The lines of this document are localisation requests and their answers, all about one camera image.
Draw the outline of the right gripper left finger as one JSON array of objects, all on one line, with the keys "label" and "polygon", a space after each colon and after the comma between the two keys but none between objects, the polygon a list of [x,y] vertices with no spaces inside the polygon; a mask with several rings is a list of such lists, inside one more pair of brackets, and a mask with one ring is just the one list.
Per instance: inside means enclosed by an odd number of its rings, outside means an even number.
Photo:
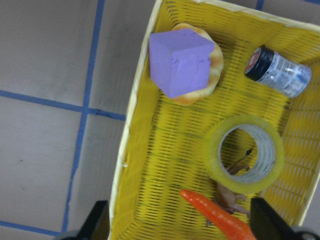
[{"label": "right gripper left finger", "polygon": [[77,233],[76,240],[107,240],[110,234],[109,202],[98,200],[84,224]]}]

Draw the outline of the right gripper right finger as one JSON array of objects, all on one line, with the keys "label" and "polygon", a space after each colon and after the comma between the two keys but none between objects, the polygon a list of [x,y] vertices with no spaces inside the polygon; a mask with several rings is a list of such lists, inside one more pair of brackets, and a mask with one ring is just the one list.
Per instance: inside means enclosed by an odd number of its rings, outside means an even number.
[{"label": "right gripper right finger", "polygon": [[295,232],[261,197],[250,201],[249,226],[257,240],[294,240]]}]

